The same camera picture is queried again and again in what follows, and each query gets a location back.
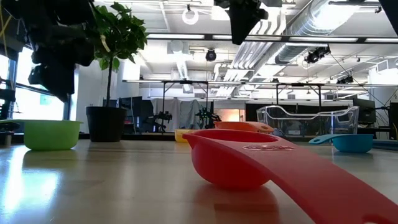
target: yellow bowl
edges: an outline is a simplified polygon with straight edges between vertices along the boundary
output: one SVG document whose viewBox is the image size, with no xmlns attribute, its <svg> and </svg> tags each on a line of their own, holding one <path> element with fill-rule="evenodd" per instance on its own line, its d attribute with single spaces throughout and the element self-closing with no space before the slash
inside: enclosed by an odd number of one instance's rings
<svg viewBox="0 0 398 224">
<path fill-rule="evenodd" d="M 176 129 L 174 131 L 174 137 L 175 137 L 175 141 L 177 142 L 188 142 L 186 139 L 182 138 L 183 134 L 188 134 L 188 133 L 192 133 L 196 130 L 192 130 L 192 129 Z"/>
</svg>

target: clear plastic bin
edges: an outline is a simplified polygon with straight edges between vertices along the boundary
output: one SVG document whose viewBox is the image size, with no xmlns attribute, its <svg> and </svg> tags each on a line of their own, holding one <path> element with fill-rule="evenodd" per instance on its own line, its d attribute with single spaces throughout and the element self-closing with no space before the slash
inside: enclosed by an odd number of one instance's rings
<svg viewBox="0 0 398 224">
<path fill-rule="evenodd" d="M 282 131 L 286 137 L 315 138 L 324 134 L 356 134 L 359 108 L 320 112 L 289 113 L 281 106 L 265 106 L 257 110 L 257 120 Z"/>
</svg>

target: ceiling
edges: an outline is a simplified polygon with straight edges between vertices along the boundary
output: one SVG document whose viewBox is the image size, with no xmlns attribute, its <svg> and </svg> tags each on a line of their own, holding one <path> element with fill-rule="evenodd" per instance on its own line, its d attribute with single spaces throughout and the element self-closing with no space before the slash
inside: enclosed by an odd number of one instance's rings
<svg viewBox="0 0 398 224">
<path fill-rule="evenodd" d="M 179 5 L 164 4 L 154 1 L 151 4 L 138 4 L 137 1 L 126 3 L 131 6 L 132 13 L 140 19 L 145 20 L 148 32 L 171 32 L 171 33 L 196 33 L 196 34 L 230 34 L 229 21 L 217 21 L 211 19 L 212 0 L 204 0 L 201 5 L 192 2 L 191 8 L 198 9 L 199 18 L 194 25 L 188 25 L 182 20 L 186 1 Z M 308 0 L 296 0 L 295 7 L 285 10 L 286 20 L 289 24 L 295 14 L 303 8 Z M 395 37 L 394 32 L 386 14 L 382 11 L 374 13 L 373 8 L 358 9 L 343 25 L 334 30 L 331 35 L 338 36 L 383 36 Z M 171 74 L 177 70 L 175 60 L 167 53 L 168 40 L 150 40 L 140 52 L 143 64 L 141 75 L 145 79 L 154 79 L 159 74 Z M 199 70 L 213 72 L 217 63 L 229 64 L 233 61 L 239 46 L 231 42 L 219 41 L 185 41 L 188 45 L 186 65 L 188 70 Z M 353 75 L 359 82 L 368 80 L 367 69 L 383 57 L 398 57 L 398 45 L 369 45 L 369 44 L 330 44 L 331 55 L 321 59 L 318 63 L 308 65 L 303 62 L 304 55 L 297 57 L 290 66 L 283 68 L 274 74 L 280 82 L 304 82 L 310 77 L 311 82 L 327 82 L 330 77 L 353 68 Z M 207 62 L 205 55 L 207 49 L 215 49 L 217 60 Z"/>
</svg>

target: potted plant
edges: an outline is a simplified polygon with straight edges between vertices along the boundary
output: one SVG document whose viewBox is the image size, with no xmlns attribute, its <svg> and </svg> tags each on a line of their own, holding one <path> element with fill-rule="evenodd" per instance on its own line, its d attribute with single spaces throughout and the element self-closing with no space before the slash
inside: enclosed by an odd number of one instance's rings
<svg viewBox="0 0 398 224">
<path fill-rule="evenodd" d="M 144 21 L 131 15 L 131 9 L 114 2 L 108 12 L 106 6 L 96 6 L 96 27 L 87 27 L 86 35 L 95 46 L 95 58 L 102 70 L 108 69 L 106 88 L 106 106 L 88 106 L 86 115 L 90 139 L 94 142 L 120 141 L 123 133 L 126 110 L 109 107 L 112 71 L 119 70 L 119 59 L 129 59 L 134 63 L 133 55 L 144 49 L 147 43 Z"/>
</svg>

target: table surface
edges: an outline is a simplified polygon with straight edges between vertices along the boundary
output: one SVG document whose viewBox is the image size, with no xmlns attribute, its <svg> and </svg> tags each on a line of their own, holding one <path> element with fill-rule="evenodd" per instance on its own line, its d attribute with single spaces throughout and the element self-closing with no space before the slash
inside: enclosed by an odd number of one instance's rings
<svg viewBox="0 0 398 224">
<path fill-rule="evenodd" d="M 398 203 L 396 152 L 304 147 Z M 164 141 L 0 149 L 0 205 L 0 223 L 313 223 L 272 182 L 250 192 L 217 189 L 193 169 L 188 144 Z"/>
</svg>

